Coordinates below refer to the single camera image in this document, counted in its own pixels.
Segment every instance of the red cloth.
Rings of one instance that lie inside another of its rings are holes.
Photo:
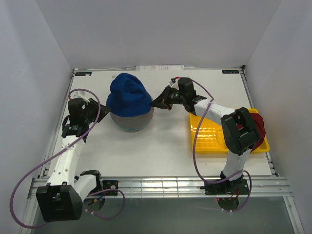
[[[264,137],[265,137],[265,129],[264,129],[264,122],[263,122],[263,118],[261,117],[260,114],[256,114],[256,113],[250,113],[254,123],[260,133],[260,141],[257,142],[257,144],[255,145],[255,147],[253,148],[252,151],[254,151],[256,148],[258,148],[264,141]]]

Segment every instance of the white wall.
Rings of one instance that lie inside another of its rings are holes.
[[[72,68],[247,64],[281,0],[36,0]]]
[[[305,232],[312,233],[312,2],[282,0],[247,65],[277,171],[291,184]]]
[[[11,191],[42,162],[72,71],[34,0],[0,1],[0,29],[0,228],[13,234]],[[15,197],[19,218],[30,182]]]

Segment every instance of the yellow bin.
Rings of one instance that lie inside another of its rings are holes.
[[[258,113],[257,109],[248,109],[250,113]],[[193,148],[195,133],[201,117],[190,114],[191,144]],[[265,136],[263,143],[252,154],[264,153],[270,150],[268,139]],[[196,153],[199,154],[224,154],[229,151],[226,147],[222,127],[209,120],[204,119],[196,141]]]

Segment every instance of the gray floor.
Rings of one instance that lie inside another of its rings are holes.
[[[108,199],[101,210],[108,216],[121,207],[121,199]],[[123,213],[106,221],[83,212],[79,221],[52,222],[32,234],[293,234],[282,197],[252,197],[241,211],[229,214],[214,198],[127,199]],[[38,212],[36,224],[42,223]]]

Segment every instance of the blue cap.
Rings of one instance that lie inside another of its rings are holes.
[[[151,110],[151,96],[141,81],[128,73],[119,74],[111,83],[111,94],[106,106],[120,117],[134,117],[148,113]]]

